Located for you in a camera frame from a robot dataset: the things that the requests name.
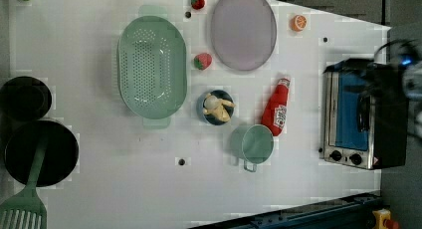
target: ketchup bottle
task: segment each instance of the ketchup bottle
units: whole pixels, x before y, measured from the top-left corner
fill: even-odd
[[[290,78],[279,80],[276,90],[265,107],[261,124],[265,125],[274,136],[282,133],[286,123]]]

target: black pot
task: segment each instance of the black pot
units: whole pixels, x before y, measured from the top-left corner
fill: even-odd
[[[61,123],[45,119],[28,122],[13,132],[5,148],[6,169],[17,181],[27,183],[41,133],[47,134],[49,142],[38,187],[54,185],[65,179],[79,158],[77,139]]]
[[[52,94],[40,80],[18,77],[0,89],[0,109],[17,121],[31,121],[43,117],[52,105]]]

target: purple plate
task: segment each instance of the purple plate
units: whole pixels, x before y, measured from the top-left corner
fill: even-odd
[[[211,42],[220,60],[236,70],[255,70],[273,53],[277,24],[267,0],[219,0]]]

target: green mug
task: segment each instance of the green mug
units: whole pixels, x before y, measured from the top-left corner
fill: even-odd
[[[233,131],[230,144],[236,155],[244,160],[244,169],[256,172],[257,164],[265,162],[271,156],[274,140],[266,126],[240,125]],[[252,163],[252,169],[249,169],[248,162]]]

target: blue bowl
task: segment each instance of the blue bowl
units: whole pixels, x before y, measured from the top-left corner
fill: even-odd
[[[203,109],[204,109],[204,103],[205,103],[205,98],[206,98],[207,94],[208,93],[204,93],[198,99],[197,113],[198,113],[199,118],[201,118],[203,121],[211,123],[213,125],[223,125],[225,123],[224,121],[218,120],[217,118],[215,118],[211,114],[204,114]],[[218,99],[223,99],[223,100],[229,101],[231,103],[233,102],[233,99],[230,97],[230,95],[227,94],[224,91],[217,90],[217,91],[210,92],[210,94],[212,96],[215,96]],[[231,117],[233,115],[234,108],[227,107],[227,106],[223,106],[223,107],[224,107],[224,109],[226,109],[227,113]]]

